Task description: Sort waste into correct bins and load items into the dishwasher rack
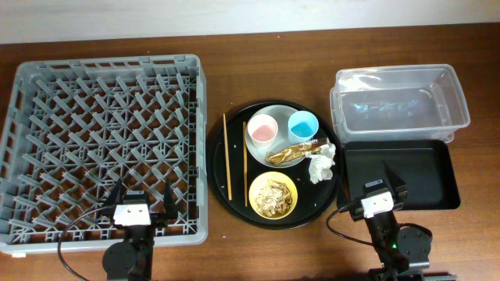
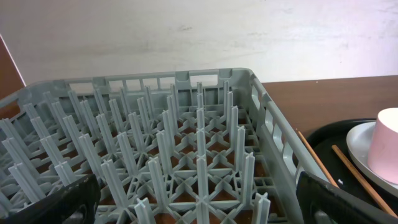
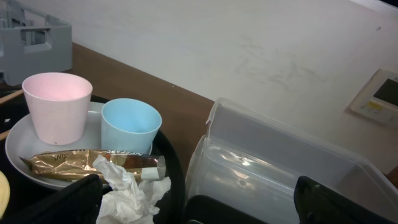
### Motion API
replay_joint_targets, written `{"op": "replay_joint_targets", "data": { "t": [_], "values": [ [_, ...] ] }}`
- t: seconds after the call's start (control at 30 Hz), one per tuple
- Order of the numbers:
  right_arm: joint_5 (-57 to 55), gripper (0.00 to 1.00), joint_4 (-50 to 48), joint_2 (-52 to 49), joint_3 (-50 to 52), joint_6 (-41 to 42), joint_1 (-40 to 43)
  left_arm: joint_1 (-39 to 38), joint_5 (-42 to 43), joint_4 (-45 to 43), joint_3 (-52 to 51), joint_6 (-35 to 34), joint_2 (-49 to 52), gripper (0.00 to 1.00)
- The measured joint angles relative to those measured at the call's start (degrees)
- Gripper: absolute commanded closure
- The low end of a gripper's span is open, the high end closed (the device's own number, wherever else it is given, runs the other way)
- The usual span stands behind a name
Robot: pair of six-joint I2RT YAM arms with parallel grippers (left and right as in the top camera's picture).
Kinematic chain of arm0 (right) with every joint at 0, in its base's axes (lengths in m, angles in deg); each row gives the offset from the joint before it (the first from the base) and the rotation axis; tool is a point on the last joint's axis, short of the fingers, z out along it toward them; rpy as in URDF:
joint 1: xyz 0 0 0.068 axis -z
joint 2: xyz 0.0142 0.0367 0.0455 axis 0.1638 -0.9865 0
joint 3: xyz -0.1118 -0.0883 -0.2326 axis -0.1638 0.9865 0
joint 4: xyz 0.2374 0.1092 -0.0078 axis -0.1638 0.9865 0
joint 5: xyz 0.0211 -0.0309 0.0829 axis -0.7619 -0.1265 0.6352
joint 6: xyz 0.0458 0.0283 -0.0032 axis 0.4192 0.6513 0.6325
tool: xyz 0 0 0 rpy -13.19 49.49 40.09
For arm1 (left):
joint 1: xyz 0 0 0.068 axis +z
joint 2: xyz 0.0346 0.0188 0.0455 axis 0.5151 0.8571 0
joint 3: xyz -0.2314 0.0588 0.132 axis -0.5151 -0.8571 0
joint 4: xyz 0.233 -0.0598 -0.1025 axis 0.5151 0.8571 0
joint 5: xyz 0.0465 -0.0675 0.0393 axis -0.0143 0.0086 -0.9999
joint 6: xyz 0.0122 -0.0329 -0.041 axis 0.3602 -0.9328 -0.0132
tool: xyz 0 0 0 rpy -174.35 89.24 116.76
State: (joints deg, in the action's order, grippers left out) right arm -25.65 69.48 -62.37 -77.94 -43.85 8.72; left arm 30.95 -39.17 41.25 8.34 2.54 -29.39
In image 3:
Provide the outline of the white round plate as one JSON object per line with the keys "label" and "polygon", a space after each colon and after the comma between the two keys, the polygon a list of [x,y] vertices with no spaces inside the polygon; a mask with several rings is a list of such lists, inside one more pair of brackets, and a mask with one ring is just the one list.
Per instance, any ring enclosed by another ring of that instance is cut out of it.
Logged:
{"label": "white round plate", "polygon": [[37,175],[24,162],[37,154],[73,149],[101,149],[102,103],[91,102],[82,137],[67,145],[51,145],[41,141],[28,114],[11,129],[6,139],[6,155],[9,162],[31,181],[54,190],[60,190],[72,183],[70,180],[51,179]]}

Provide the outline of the white tissue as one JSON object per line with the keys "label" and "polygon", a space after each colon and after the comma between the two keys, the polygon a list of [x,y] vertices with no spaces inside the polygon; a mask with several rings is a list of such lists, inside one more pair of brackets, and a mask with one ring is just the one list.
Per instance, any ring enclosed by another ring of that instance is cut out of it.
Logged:
{"label": "white tissue", "polygon": [[155,204],[171,188],[169,177],[138,184],[134,174],[103,156],[98,156],[93,166],[112,188],[103,195],[96,224],[154,224],[153,218],[160,211]]}

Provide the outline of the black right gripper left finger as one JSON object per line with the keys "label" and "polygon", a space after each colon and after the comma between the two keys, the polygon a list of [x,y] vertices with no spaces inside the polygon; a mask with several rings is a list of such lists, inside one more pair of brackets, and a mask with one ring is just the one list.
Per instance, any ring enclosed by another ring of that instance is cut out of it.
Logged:
{"label": "black right gripper left finger", "polygon": [[41,201],[1,220],[3,224],[95,223],[103,197],[103,182],[90,174]]}

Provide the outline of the gold coffee sachet wrapper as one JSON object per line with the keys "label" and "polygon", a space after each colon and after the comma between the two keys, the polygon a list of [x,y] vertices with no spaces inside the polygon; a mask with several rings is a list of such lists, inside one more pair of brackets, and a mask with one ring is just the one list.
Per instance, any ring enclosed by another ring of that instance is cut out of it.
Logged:
{"label": "gold coffee sachet wrapper", "polygon": [[138,181],[163,179],[167,170],[164,156],[117,150],[75,149],[46,152],[22,161],[35,175],[76,181],[90,174],[97,174],[103,178],[102,173],[93,165],[98,156],[125,168],[126,171],[133,173]]}

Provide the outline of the blue plastic cup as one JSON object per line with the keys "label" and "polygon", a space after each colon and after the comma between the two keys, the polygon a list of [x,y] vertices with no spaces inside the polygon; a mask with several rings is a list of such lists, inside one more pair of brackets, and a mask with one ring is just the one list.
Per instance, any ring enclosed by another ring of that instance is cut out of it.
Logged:
{"label": "blue plastic cup", "polygon": [[150,154],[161,125],[162,117],[151,105],[130,98],[111,100],[101,110],[101,148]]}

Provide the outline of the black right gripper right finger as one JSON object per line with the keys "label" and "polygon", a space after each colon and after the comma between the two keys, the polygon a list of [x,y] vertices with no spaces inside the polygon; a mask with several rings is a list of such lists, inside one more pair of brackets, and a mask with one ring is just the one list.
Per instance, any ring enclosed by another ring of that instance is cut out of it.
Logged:
{"label": "black right gripper right finger", "polygon": [[297,180],[294,204],[300,224],[394,224],[306,176]]}

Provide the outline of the yellow bowl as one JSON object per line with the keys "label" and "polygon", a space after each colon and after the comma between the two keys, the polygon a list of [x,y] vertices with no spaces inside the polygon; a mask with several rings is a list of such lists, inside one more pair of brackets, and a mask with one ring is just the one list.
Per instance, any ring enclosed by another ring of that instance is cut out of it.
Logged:
{"label": "yellow bowl", "polygon": [[6,176],[0,172],[0,217],[4,215],[10,199],[10,186]]}

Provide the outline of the wooden chopstick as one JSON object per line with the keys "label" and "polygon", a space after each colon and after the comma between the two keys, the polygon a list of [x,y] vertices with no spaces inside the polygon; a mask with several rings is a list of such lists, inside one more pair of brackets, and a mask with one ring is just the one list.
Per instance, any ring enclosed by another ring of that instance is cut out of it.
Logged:
{"label": "wooden chopstick", "polygon": [[4,140],[7,138],[8,134],[9,134],[10,130],[7,130],[3,133],[0,134],[0,141]]}
{"label": "wooden chopstick", "polygon": [[9,100],[21,95],[21,94],[23,94],[23,93],[24,93],[23,90],[18,90],[18,91],[15,91],[15,92],[11,93],[11,94],[8,94],[8,95],[0,98],[0,104],[3,104],[5,102],[7,102],[7,101],[9,101]]}

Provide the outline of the pink plastic cup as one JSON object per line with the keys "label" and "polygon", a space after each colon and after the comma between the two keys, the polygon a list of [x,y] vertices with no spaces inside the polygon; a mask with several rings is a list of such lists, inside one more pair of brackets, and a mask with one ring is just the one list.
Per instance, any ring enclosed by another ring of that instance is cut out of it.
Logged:
{"label": "pink plastic cup", "polygon": [[22,89],[41,141],[66,145],[82,137],[93,91],[88,80],[69,73],[39,73],[26,78]]}

